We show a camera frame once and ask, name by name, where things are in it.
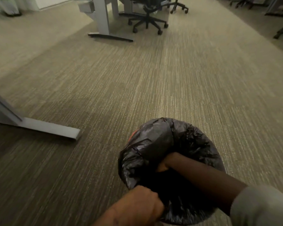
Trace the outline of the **person's left forearm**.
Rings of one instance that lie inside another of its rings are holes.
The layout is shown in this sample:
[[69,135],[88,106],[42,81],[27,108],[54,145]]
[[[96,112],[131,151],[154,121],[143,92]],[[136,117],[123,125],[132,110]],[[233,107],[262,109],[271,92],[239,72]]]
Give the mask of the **person's left forearm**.
[[119,226],[120,219],[116,209],[110,208],[103,213],[91,226]]

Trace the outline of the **gray metal desk leg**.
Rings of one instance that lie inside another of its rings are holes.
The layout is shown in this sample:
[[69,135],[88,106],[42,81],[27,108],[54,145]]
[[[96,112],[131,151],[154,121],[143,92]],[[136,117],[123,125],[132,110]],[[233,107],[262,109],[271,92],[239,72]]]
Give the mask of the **gray metal desk leg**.
[[265,16],[283,17],[283,0],[269,0]]
[[77,128],[23,117],[1,96],[0,124],[53,134],[73,140],[78,140],[81,132],[81,130]]
[[74,0],[77,2],[79,11],[86,14],[97,24],[98,32],[90,32],[91,38],[103,38],[119,41],[133,42],[132,38],[115,35],[110,32],[107,5],[112,5],[113,17],[119,17],[118,0]]

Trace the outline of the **gray sweater sleeve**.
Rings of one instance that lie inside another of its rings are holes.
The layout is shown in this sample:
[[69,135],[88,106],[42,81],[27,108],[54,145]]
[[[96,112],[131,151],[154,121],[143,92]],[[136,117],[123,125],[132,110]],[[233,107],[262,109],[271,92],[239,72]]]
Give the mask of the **gray sweater sleeve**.
[[283,193],[271,186],[249,186],[230,208],[232,226],[283,226]]

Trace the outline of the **row of black chair bases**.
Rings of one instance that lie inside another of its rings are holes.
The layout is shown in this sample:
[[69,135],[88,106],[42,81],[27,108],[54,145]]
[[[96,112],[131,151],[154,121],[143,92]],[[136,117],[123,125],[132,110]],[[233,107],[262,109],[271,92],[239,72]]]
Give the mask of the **row of black chair bases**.
[[268,7],[269,0],[228,0],[229,5],[233,6],[235,4],[235,8],[243,7],[243,6],[248,6],[248,9],[252,9],[254,6],[259,6],[259,7]]

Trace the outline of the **person's right hand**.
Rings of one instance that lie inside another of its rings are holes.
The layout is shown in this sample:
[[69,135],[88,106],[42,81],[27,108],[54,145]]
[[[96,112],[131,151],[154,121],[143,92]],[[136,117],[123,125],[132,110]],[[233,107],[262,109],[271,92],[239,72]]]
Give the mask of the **person's right hand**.
[[179,156],[179,153],[173,152],[168,154],[161,162],[166,162],[169,165],[170,169],[176,170]]

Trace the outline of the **person's right forearm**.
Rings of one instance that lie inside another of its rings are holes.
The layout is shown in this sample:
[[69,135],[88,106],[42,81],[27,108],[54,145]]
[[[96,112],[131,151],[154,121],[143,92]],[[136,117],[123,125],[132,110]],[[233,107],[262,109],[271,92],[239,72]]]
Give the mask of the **person's right forearm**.
[[176,170],[230,216],[235,198],[247,187],[238,179],[180,154]]

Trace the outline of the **black plastic trash bag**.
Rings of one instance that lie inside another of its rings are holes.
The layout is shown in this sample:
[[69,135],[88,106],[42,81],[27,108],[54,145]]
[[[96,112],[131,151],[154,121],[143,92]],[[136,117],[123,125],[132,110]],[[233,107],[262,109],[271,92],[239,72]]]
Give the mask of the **black plastic trash bag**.
[[209,219],[216,208],[176,171],[156,172],[159,162],[171,152],[226,172],[214,143],[200,129],[173,118],[156,118],[141,125],[120,152],[119,177],[129,190],[141,185],[159,195],[165,206],[163,223],[199,224]]

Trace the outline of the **person's left hand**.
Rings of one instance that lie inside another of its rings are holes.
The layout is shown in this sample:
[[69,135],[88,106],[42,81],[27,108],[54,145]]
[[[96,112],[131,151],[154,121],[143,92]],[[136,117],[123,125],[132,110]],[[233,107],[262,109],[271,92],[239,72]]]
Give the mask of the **person's left hand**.
[[153,191],[137,186],[117,201],[112,208],[119,215],[119,226],[155,226],[158,221],[153,220]]

